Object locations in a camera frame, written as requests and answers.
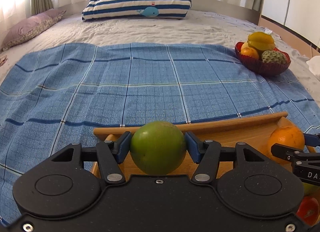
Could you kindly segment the bright orange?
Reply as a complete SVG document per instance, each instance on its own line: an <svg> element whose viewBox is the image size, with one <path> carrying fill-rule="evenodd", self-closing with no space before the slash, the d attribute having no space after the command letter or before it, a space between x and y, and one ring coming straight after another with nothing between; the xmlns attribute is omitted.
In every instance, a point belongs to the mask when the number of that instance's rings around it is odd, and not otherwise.
<svg viewBox="0 0 320 232"><path fill-rule="evenodd" d="M282 126L275 129L275 131L271 133L267 141L264 154L278 164L287 164L287 161L272 155L271 147L276 143L303 151L305 146L305 138L302 131L295 125Z"/></svg>

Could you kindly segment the small green apple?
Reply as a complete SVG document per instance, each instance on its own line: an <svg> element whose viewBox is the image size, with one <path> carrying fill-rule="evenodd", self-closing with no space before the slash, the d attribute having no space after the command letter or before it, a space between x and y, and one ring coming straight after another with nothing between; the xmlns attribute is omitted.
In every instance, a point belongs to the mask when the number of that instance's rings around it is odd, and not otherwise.
<svg viewBox="0 0 320 232"><path fill-rule="evenodd" d="M303 182L303 187L304 187L304 196L310 196L310 195L315 195L319 193L319 186L317 185Z"/></svg>

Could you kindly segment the red tomato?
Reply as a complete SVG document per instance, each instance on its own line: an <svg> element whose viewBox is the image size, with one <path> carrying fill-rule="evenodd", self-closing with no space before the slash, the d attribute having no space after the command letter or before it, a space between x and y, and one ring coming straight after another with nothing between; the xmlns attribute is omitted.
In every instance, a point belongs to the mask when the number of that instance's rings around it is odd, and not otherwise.
<svg viewBox="0 0 320 232"><path fill-rule="evenodd" d="M305 196L298 208L296 215L307 225L316 224L319 217L319 202L316 198Z"/></svg>

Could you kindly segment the large green apple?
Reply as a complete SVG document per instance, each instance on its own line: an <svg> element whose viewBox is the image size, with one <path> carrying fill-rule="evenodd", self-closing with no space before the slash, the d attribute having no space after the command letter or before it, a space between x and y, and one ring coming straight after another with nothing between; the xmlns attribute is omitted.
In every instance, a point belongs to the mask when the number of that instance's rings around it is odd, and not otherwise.
<svg viewBox="0 0 320 232"><path fill-rule="evenodd" d="M167 121L153 121L133 135L130 153L136 166L148 175L161 176L184 161L186 143L182 131Z"/></svg>

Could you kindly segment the wooden serving tray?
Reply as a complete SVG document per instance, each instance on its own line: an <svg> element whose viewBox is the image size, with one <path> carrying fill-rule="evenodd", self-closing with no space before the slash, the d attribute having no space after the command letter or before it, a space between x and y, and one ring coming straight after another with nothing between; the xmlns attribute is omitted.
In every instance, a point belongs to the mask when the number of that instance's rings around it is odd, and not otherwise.
<svg viewBox="0 0 320 232"><path fill-rule="evenodd" d="M200 140L212 139L219 142L222 146L235 147L236 142L246 142L257 150L264 149L271 133L278 127L294 125L286 117L287 112L260 115L239 119L209 121L203 123L188 123L176 125L180 131L192 131ZM94 135L100 140L117 140L124 132L132 134L139 129L134 127L97 127L93 130ZM119 165L126 181L131 175L145 175L133 162L130 153L124 162ZM189 154L187 153L183 163L169 175L188 175L189 178L197 168ZM231 162L220 164L217 177L219 178L229 170L232 170Z"/></svg>

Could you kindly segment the white cloth bundle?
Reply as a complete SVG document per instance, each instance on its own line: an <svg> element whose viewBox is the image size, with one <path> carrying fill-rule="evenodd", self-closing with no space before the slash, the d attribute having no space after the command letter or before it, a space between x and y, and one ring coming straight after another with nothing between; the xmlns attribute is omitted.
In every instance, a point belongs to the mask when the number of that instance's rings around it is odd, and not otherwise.
<svg viewBox="0 0 320 232"><path fill-rule="evenodd" d="M320 56L314 56L306 62L309 71L320 80Z"/></svg>

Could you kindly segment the blue plaid cloth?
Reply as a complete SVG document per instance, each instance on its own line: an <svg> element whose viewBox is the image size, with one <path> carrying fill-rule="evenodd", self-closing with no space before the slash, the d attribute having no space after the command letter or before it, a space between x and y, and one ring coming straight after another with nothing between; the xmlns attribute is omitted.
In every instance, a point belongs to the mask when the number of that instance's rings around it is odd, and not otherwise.
<svg viewBox="0 0 320 232"><path fill-rule="evenodd" d="M226 120L286 111L319 133L319 106L286 70L264 78L221 45L63 44L23 56L1 83L1 224L20 212L16 179L96 127Z"/></svg>

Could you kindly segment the red fruit bowl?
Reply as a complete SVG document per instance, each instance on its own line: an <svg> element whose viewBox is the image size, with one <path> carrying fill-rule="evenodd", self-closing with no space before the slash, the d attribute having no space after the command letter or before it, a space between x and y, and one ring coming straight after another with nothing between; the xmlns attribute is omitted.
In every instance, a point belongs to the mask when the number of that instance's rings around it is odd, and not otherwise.
<svg viewBox="0 0 320 232"><path fill-rule="evenodd" d="M237 59L249 70L260 74L264 77L268 76L276 76L279 75L283 72L285 72L290 64L291 64L291 59L290 56L283 51L280 51L279 49L275 48L272 50L272 52L277 52L283 54L283 56L286 58L285 64L280 64L276 62L263 62L262 59L255 59L253 57L247 56L247 55L242 55L240 53L240 49L244 43L243 42L238 42L235 44L235 53Z"/></svg>

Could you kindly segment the green custard apple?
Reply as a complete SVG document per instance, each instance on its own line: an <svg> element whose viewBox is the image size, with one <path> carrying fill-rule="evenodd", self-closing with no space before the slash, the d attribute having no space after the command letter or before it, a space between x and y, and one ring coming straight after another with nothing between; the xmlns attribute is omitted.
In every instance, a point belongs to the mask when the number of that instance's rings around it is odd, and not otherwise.
<svg viewBox="0 0 320 232"><path fill-rule="evenodd" d="M274 50L266 50L261 54L261 61L263 63L276 63L284 65L287 63L286 57L283 53Z"/></svg>

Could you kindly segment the orange in bowl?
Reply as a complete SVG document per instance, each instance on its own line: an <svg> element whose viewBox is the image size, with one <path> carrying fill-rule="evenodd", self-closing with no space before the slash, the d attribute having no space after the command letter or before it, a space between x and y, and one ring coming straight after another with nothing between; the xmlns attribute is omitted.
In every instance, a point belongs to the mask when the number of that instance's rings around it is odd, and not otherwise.
<svg viewBox="0 0 320 232"><path fill-rule="evenodd" d="M243 49L241 49L240 54L243 56L252 57L256 60L259 60L260 58L258 51L253 47L244 47Z"/></svg>

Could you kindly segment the white bedsheet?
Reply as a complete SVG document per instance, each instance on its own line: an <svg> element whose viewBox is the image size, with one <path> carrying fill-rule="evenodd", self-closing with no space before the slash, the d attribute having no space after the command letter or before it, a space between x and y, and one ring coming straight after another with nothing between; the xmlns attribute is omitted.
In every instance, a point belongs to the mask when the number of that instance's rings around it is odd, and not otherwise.
<svg viewBox="0 0 320 232"><path fill-rule="evenodd" d="M1 58L7 61L1 66L1 80L5 80L12 67L26 54L68 43L88 43L96 46L157 43L157 44L210 44L222 45L234 51L238 41L249 34L263 31L263 28L245 20L219 15L213 12L190 11L187 17L177 19L108 19L83 22L75 14L62 19L48 30L32 40L7 51L1 52ZM319 80L311 73L306 64L308 60L276 34L272 36L276 47L287 52L291 58L289 69L279 76L263 78L245 68L239 60L233 58L225 63L222 71L234 69L235 77L227 77L231 82L284 83L293 75L311 97L319 102Z"/></svg>

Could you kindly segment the yellow starfruit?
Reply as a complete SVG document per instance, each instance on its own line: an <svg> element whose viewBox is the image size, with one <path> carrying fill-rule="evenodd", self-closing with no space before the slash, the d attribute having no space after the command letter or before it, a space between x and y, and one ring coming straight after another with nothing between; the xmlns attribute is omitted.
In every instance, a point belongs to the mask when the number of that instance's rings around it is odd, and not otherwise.
<svg viewBox="0 0 320 232"><path fill-rule="evenodd" d="M248 45L258 51L274 50L275 43L271 35L264 32L254 32L247 38Z"/></svg>

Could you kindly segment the brown clothes pile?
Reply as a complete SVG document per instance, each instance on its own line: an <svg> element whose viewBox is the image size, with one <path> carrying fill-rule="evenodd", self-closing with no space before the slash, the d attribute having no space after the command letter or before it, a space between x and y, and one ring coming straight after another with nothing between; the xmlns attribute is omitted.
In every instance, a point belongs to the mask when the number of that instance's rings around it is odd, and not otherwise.
<svg viewBox="0 0 320 232"><path fill-rule="evenodd" d="M7 56L2 56L2 57L0 58L0 67L1 67L2 65L4 65L6 61L7 61Z"/></svg>

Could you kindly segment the striped whale pillow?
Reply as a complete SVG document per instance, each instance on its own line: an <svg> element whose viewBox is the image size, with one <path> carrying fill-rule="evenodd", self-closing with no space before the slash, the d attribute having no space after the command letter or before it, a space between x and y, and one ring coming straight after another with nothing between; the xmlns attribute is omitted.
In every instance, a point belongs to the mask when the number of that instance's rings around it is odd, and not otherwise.
<svg viewBox="0 0 320 232"><path fill-rule="evenodd" d="M191 6L191 0L90 0L82 11L81 19L183 19Z"/></svg>

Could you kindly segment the purple floral pillow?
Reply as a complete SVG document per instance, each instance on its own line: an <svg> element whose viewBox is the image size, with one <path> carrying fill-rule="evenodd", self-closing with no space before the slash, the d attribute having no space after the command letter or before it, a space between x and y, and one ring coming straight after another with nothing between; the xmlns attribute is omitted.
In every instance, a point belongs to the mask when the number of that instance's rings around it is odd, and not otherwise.
<svg viewBox="0 0 320 232"><path fill-rule="evenodd" d="M65 13L66 10L50 9L20 21L5 36L1 44L1 52L35 38L58 23Z"/></svg>

